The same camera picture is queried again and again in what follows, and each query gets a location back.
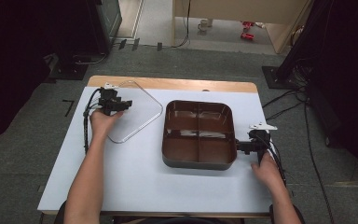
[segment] clear plastic lid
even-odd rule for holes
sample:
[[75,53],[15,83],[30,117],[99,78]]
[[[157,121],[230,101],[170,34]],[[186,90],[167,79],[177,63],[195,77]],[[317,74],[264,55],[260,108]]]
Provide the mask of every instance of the clear plastic lid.
[[118,86],[117,97],[121,97],[121,101],[132,100],[132,106],[124,111],[108,136],[115,143],[124,143],[158,118],[163,106],[135,81],[124,81]]

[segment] gray carpet floor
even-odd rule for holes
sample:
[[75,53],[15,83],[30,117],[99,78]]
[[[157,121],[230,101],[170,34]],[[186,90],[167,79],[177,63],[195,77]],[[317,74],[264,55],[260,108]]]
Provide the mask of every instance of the gray carpet floor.
[[[127,46],[101,63],[91,65],[82,81],[57,80],[41,84],[18,113],[7,131],[0,135],[0,224],[38,223],[36,210],[43,187],[60,150],[78,99],[91,76],[170,77],[254,82],[262,104],[281,95],[270,90],[262,65],[279,66],[283,56],[218,52],[195,49],[163,49]],[[69,115],[65,114],[74,100]],[[266,107],[266,118],[296,104],[291,95]],[[269,122],[278,126],[272,139],[282,154],[288,188],[294,204],[307,223],[329,223],[326,202],[315,174],[310,150],[304,106],[298,106]],[[358,223],[358,160],[344,148],[324,144],[322,127],[311,107],[310,141],[316,165],[336,223]],[[43,223],[54,217],[45,216]],[[103,223],[109,223],[106,217]],[[265,218],[246,218],[246,223],[269,223]]]

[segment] black metal stand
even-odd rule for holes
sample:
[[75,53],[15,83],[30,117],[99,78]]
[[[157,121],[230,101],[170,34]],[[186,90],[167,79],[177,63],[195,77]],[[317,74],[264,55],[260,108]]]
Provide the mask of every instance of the black metal stand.
[[286,89],[294,90],[297,89],[297,86],[290,82],[290,80],[279,80],[276,77],[276,72],[279,67],[273,66],[262,66],[264,78],[267,81],[268,87],[270,89]]
[[[82,58],[80,61],[82,63],[89,63],[90,58]],[[62,63],[59,60],[48,77],[53,79],[83,80],[88,67],[88,64],[68,64]]]

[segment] floor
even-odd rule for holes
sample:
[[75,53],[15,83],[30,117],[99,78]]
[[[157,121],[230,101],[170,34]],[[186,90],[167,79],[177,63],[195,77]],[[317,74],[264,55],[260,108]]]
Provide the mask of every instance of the floor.
[[[259,27],[252,27],[255,40],[250,42],[239,38],[239,22],[214,21],[206,35],[199,35],[197,26],[200,21],[190,20],[190,41],[183,48],[157,51],[158,42],[170,45],[171,6],[169,0],[144,1],[137,29],[131,31],[134,36],[128,38],[128,43],[140,38],[142,46],[137,50],[114,46],[103,61],[89,66],[83,80],[43,83],[34,91],[7,131],[0,135],[0,224],[39,223],[41,214],[36,208],[78,98],[91,76],[254,82],[262,105],[285,92],[269,89],[263,77],[261,66],[279,66],[285,54],[274,53],[265,30]],[[176,24],[178,44],[185,36],[183,19],[177,18]],[[65,114],[69,103],[62,100],[75,102],[68,116]],[[265,116],[296,103],[294,95],[282,98],[264,109]],[[296,107],[269,123],[279,127],[272,139],[282,153],[292,200],[307,223],[331,223],[311,162],[305,111],[308,112],[316,167],[324,182],[335,223],[358,224],[358,160],[344,148],[325,146],[323,129],[309,106]],[[53,220],[54,216],[44,216],[40,223],[50,224]],[[247,224],[270,223],[266,218],[247,218],[245,221]],[[103,217],[101,222],[110,223],[110,217]]]

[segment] person's left hand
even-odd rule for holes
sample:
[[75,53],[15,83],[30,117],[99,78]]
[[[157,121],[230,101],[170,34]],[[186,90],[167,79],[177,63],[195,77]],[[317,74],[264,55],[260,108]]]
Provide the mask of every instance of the person's left hand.
[[120,118],[123,113],[123,111],[120,111],[112,116],[107,116],[100,109],[94,110],[89,117],[92,128],[92,137],[106,137],[109,131],[113,128],[116,120]]

